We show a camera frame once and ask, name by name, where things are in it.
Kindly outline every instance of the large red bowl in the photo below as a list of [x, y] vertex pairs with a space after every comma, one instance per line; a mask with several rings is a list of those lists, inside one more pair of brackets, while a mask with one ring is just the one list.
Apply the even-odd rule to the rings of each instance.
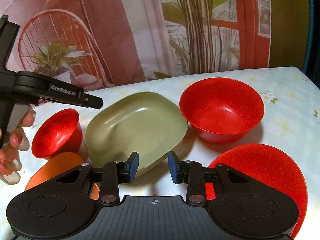
[[[298, 165], [286, 153], [269, 145], [246, 144], [221, 154], [210, 165], [224, 163], [291, 197], [299, 208], [298, 222], [291, 234], [295, 238], [307, 212], [307, 185]], [[214, 199], [212, 183], [206, 183], [207, 198]]]
[[50, 160], [59, 153], [77, 153], [81, 142], [78, 112], [64, 109], [51, 116], [39, 128], [33, 138], [31, 151], [36, 158]]
[[208, 78], [181, 95], [180, 110], [204, 140], [223, 144], [242, 138], [264, 114], [260, 95], [249, 85], [230, 78]]

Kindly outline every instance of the brown wall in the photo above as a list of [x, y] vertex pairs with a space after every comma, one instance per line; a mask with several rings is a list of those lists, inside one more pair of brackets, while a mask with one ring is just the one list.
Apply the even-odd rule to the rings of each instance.
[[271, 0], [270, 67], [303, 67], [309, 28], [309, 0]]

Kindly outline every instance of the blue edge trim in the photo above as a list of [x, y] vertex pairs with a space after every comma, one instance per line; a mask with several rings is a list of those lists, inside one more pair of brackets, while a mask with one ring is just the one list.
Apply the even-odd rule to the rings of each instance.
[[313, 30], [314, 30], [314, 0], [309, 0], [309, 32], [308, 32], [308, 42], [306, 48], [306, 55], [304, 57], [302, 72], [306, 73], [308, 69], [308, 63], [311, 54], [311, 46], [313, 40]]

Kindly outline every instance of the metal screw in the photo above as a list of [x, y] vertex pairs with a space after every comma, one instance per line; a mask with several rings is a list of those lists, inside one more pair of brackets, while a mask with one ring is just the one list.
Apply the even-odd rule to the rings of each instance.
[[101, 197], [100, 200], [104, 203], [113, 203], [114, 201], [117, 200], [117, 197], [113, 195], [104, 195]]
[[191, 195], [189, 197], [189, 200], [192, 202], [192, 203], [202, 203], [204, 201], [204, 197], [201, 196], [201, 195]]

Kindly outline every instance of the triangular cutout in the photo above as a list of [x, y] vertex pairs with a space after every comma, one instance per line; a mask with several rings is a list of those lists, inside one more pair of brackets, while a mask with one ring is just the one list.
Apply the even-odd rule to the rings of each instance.
[[65, 176], [59, 178], [57, 180], [57, 182], [60, 182], [60, 183], [75, 183], [79, 174], [80, 174], [81, 170], [78, 169], [78, 170], [75, 170], [71, 173], [68, 173], [66, 174]]
[[232, 183], [248, 183], [248, 182], [250, 182], [247, 179], [235, 174], [231, 170], [226, 170], [226, 172], [227, 172], [227, 175]]

